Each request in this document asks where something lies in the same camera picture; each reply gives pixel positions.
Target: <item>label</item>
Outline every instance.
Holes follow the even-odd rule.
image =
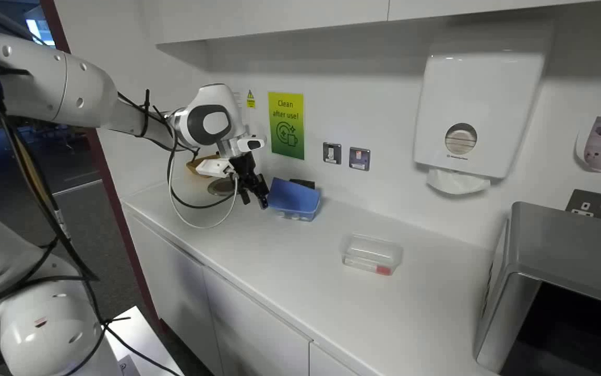
[[[253,89],[246,91],[243,104],[246,104],[246,109],[256,109],[256,99],[254,99]]]
[[[304,158],[304,99],[302,93],[269,91],[271,151]]]

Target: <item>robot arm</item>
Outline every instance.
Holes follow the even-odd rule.
[[[248,203],[248,192],[253,192],[262,207],[266,203],[266,186],[254,173],[253,158],[253,151],[260,149],[262,140],[243,129],[226,85],[204,85],[186,109],[155,116],[119,99],[112,80],[102,68],[58,50],[0,36],[0,115],[106,127],[148,137],[163,149],[217,147],[218,158],[198,164],[196,171],[217,177],[236,171],[242,200]],[[34,245],[0,223],[0,292],[21,281],[39,254]],[[56,256],[48,260],[34,280],[44,274],[76,274]],[[94,348],[100,333],[86,288],[70,281],[48,281],[0,298],[0,322],[0,347],[15,376],[70,369]]]
[[[0,102],[8,116],[109,127],[171,149],[171,129],[117,97],[112,80],[66,52],[0,33]]]
[[[217,147],[218,158],[204,161],[196,171],[210,177],[236,171],[242,200],[248,203],[253,192],[266,207],[266,186],[254,173],[250,155],[262,140],[246,132],[226,85],[204,85],[194,102],[158,116],[119,99],[112,80],[88,60],[0,36],[0,106],[8,116],[106,127],[163,149]]]

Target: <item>white cabinet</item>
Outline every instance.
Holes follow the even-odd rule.
[[[494,12],[513,9],[562,7],[599,0],[389,0],[389,20]]]
[[[356,376],[318,347],[311,347],[311,376]]]
[[[203,266],[133,219],[132,235],[155,309],[215,374],[220,374]]]
[[[385,20],[387,0],[156,0],[141,3],[152,42]]]
[[[308,338],[204,270],[226,376],[307,376]]]

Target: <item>green poster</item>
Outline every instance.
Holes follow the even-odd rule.
[[[302,93],[269,91],[271,149],[275,155],[304,158],[304,100]]]

